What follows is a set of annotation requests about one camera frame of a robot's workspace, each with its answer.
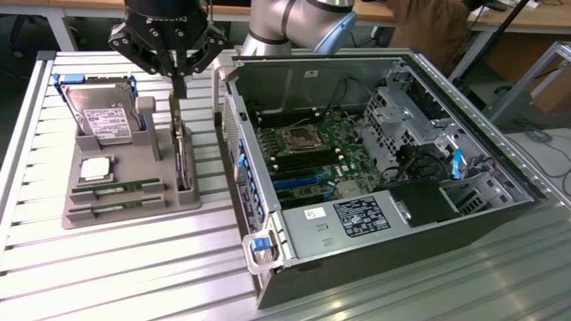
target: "white label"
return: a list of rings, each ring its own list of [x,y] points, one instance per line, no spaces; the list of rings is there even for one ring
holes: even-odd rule
[[[123,206],[112,206],[112,207],[106,207],[104,209],[94,209],[92,212],[103,213],[103,212],[119,211],[123,208],[125,208]]]
[[[123,108],[87,109],[83,112],[98,139],[131,137]]]
[[[305,78],[315,78],[319,75],[319,70],[306,70]]]
[[[114,194],[114,193],[122,193],[126,190],[122,187],[118,187],[117,189],[102,189],[100,191],[94,191],[96,195],[106,195],[106,194]]]
[[[307,219],[317,219],[318,217],[325,217],[323,207],[317,207],[315,209],[307,209],[303,212],[306,213]]]

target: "label sticker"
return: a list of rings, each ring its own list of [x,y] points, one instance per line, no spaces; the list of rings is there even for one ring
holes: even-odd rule
[[[391,228],[373,196],[334,204],[333,207],[338,212],[341,224],[350,237],[358,237]]]
[[[131,137],[123,108],[86,109],[83,112],[98,139]]]
[[[306,70],[305,78],[315,78],[319,75],[319,70]]]
[[[307,209],[303,211],[306,213],[307,219],[317,219],[319,217],[325,217],[323,207],[317,207],[315,209]]]

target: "slotted aluminum surface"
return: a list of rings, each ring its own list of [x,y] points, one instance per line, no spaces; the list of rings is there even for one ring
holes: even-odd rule
[[[135,72],[141,95],[158,99],[155,121],[169,124],[169,84],[118,54],[62,53],[51,72]],[[10,194],[19,203],[6,208],[0,229],[0,320],[571,320],[571,216],[557,201],[465,249],[257,310],[211,119],[210,73],[189,86],[193,99],[182,109],[203,207],[68,231],[60,212],[75,124],[54,88],[43,88],[32,141],[19,155],[28,166]]]

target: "blue tab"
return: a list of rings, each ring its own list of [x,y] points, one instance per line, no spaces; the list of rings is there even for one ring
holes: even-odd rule
[[[462,149],[457,149],[453,160],[453,176],[455,179],[461,179],[461,163],[462,163]]]
[[[239,156],[239,166],[245,166],[245,162],[247,160],[247,155],[245,153],[241,154]]]
[[[64,75],[63,83],[64,84],[83,84],[86,82],[86,75]]]
[[[250,248],[254,252],[263,251],[265,249],[271,249],[270,237],[259,237],[254,239],[250,244]]]

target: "metal frame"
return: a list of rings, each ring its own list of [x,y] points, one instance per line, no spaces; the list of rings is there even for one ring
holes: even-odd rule
[[[559,70],[555,71],[538,85],[533,91],[533,98],[535,98],[542,91],[550,86],[551,82],[559,77],[565,71],[565,66],[571,63],[571,43],[557,42],[551,45],[550,49],[542,55],[539,60],[535,62],[534,66],[530,68],[518,84],[511,88],[502,100],[493,106],[489,106],[486,109],[486,115],[491,121],[495,121],[501,115],[507,112],[511,108],[518,108],[519,106],[514,104],[514,101],[527,90],[527,86],[534,81],[535,76],[543,71],[546,66],[554,61],[554,59],[561,56],[565,61],[559,64]]]
[[[20,116],[18,117],[12,138],[10,139],[7,158],[0,172],[0,249],[6,247],[8,229],[18,204],[19,186],[22,185],[28,166],[27,157],[35,137],[35,131],[31,130],[31,126],[36,126],[42,113],[42,103],[44,100],[38,98],[42,97],[39,95],[46,93],[52,67],[54,60],[39,60],[36,62],[20,109]],[[0,252],[0,263],[3,255],[4,251]]]

